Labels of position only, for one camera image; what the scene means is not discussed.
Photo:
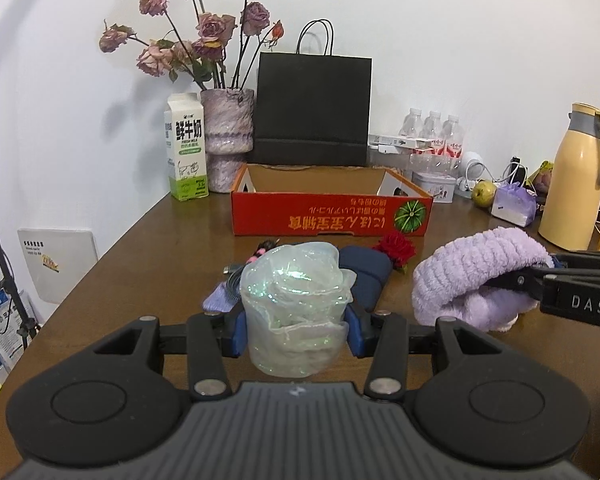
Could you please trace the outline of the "navy blue pouch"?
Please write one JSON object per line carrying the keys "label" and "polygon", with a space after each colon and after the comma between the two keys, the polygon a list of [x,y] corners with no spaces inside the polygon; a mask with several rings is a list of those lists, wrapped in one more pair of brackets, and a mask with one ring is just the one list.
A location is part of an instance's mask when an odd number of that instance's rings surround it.
{"label": "navy blue pouch", "polygon": [[389,257],[373,248],[347,246],[340,249],[339,266],[356,275],[351,288],[354,302],[366,312],[373,312],[393,271]]}

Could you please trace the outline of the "purple fluffy headband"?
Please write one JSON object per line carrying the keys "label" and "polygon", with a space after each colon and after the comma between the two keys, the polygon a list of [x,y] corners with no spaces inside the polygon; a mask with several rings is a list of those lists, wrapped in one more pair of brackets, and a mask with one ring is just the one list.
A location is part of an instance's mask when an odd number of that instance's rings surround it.
{"label": "purple fluffy headband", "polygon": [[536,301],[524,292],[486,283],[528,266],[551,269],[554,261],[521,229],[499,226],[452,240],[413,271],[416,321],[433,326],[438,318],[452,316],[483,332],[507,332]]}

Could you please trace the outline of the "red artificial rose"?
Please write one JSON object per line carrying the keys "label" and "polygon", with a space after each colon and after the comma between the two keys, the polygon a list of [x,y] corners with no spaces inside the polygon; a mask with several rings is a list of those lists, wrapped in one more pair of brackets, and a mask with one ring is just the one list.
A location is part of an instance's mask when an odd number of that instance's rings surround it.
{"label": "red artificial rose", "polygon": [[402,273],[406,272],[411,258],[417,254],[411,240],[400,232],[389,233],[381,237],[373,246],[373,250],[386,255],[391,261],[393,269]]}

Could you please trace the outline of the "iridescent translucent shower cap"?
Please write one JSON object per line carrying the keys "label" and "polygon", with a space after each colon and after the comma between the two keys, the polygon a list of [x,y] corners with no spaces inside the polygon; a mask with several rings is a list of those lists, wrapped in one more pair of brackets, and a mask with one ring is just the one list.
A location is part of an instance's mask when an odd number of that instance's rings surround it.
{"label": "iridescent translucent shower cap", "polygon": [[344,310],[355,281],[325,242],[279,246],[247,264],[239,291],[253,365],[281,378],[330,367],[348,336]]}

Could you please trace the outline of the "small purple knitted cloth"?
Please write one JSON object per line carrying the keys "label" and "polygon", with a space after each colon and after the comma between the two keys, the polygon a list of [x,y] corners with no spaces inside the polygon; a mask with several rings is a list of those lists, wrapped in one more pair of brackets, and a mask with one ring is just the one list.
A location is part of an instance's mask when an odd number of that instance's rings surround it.
{"label": "small purple knitted cloth", "polygon": [[240,299],[239,287],[223,282],[202,303],[204,312],[228,313]]}

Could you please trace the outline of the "purple tissue pack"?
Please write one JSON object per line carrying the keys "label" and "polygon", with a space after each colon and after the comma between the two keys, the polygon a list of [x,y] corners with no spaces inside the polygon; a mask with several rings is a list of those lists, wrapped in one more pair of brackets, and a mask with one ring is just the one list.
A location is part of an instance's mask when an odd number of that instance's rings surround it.
{"label": "purple tissue pack", "polygon": [[535,219],[536,197],[516,184],[501,185],[495,192],[491,206],[494,218],[525,228]]}

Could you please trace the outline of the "colourful snack packet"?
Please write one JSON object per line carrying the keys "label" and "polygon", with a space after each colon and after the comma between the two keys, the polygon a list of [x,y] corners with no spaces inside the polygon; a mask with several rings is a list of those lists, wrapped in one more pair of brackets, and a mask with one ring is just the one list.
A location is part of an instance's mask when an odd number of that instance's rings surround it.
{"label": "colourful snack packet", "polygon": [[538,195],[546,195],[550,188],[550,180],[552,180],[554,164],[548,160],[544,160],[541,166],[526,180],[526,185]]}

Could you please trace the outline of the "yellow thermos jug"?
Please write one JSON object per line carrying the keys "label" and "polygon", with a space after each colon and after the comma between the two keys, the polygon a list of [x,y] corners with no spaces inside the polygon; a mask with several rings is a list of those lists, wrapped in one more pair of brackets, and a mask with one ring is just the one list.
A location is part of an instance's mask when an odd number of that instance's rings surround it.
{"label": "yellow thermos jug", "polygon": [[600,110],[574,103],[559,145],[539,234],[578,252],[590,244],[600,210]]}

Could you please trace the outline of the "small grey tin box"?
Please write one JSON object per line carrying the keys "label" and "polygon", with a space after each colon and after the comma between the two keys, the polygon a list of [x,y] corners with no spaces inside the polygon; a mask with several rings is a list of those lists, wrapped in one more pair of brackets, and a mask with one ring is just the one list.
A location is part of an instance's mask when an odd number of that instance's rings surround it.
{"label": "small grey tin box", "polygon": [[428,172],[414,171],[412,173],[414,185],[424,190],[433,199],[435,204],[450,204],[453,201],[456,179],[446,174],[428,174]]}

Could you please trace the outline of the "red cardboard tray box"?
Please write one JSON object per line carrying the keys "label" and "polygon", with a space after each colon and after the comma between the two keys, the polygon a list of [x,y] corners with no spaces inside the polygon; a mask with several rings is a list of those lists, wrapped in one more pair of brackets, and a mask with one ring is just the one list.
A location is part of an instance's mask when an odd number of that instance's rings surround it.
{"label": "red cardboard tray box", "polygon": [[236,235],[422,236],[434,199],[384,167],[249,164],[230,204]]}

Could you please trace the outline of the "right plastic water bottle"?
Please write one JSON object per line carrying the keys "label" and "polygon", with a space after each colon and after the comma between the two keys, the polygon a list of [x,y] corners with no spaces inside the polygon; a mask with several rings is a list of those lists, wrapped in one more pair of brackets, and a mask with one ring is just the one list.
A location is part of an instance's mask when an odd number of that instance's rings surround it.
{"label": "right plastic water bottle", "polygon": [[442,126],[441,133],[444,140],[443,154],[452,160],[461,159],[465,140],[465,130],[460,124],[460,118],[449,115]]}

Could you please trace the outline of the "white long carton box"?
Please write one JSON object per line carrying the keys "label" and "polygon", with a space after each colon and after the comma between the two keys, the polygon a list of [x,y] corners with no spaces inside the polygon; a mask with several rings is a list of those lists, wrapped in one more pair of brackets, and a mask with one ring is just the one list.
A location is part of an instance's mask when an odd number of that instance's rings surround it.
{"label": "white long carton box", "polygon": [[404,154],[406,152],[429,152],[432,142],[423,138],[408,138],[397,134],[396,136],[381,136],[370,134],[367,138],[368,146],[382,154]]}

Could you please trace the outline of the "left plastic water bottle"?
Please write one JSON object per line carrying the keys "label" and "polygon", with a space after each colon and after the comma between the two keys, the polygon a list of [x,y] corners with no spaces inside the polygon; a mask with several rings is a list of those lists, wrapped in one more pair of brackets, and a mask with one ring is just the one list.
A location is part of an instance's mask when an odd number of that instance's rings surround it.
{"label": "left plastic water bottle", "polygon": [[419,108],[412,107],[404,118],[399,134],[400,136],[405,136],[407,139],[417,140],[422,135],[422,128],[424,128],[422,111]]}

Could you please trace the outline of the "purple mottled ceramic vase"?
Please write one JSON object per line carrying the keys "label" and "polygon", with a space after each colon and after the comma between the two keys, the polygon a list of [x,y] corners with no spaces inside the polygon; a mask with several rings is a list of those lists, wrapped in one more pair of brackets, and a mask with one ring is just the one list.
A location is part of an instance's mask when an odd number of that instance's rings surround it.
{"label": "purple mottled ceramic vase", "polygon": [[206,90],[201,92],[201,104],[209,190],[229,193],[253,149],[254,91]]}

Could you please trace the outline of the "white wall panel box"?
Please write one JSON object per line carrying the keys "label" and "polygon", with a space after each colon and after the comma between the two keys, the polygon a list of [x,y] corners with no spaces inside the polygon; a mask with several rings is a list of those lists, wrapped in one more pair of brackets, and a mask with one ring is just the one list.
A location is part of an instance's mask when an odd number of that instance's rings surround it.
{"label": "white wall panel box", "polygon": [[19,229],[24,260],[38,296],[61,304],[98,257],[89,230]]}

